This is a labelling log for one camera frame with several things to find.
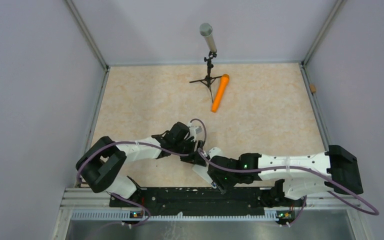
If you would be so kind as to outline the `white remote control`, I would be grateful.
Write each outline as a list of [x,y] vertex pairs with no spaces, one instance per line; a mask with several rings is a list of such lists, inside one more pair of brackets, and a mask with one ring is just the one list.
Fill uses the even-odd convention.
[[204,179],[213,189],[217,189],[217,184],[213,181],[213,179],[208,174],[209,167],[208,166],[201,166],[201,165],[194,165],[192,167],[192,170],[200,176],[202,179]]

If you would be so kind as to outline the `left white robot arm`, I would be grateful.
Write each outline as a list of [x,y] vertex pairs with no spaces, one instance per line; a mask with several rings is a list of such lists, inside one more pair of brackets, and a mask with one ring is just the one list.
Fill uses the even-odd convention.
[[197,157],[207,137],[204,123],[193,125],[176,122],[162,134],[154,134],[141,140],[114,141],[101,137],[76,163],[77,179],[84,182],[94,193],[108,192],[121,197],[129,207],[140,202],[139,186],[128,176],[120,175],[122,166],[139,160],[161,159],[177,156],[182,162],[204,167],[206,162]]

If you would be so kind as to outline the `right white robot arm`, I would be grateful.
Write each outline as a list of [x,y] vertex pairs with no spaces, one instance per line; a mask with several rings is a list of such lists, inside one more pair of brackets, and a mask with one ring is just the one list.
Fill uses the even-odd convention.
[[198,153],[208,163],[207,174],[222,193],[237,184],[280,181],[273,200],[279,206],[287,206],[292,200],[311,194],[334,191],[356,196],[364,192],[357,157],[339,145],[301,156],[243,153],[233,159],[222,156],[217,147],[209,155],[201,149]]

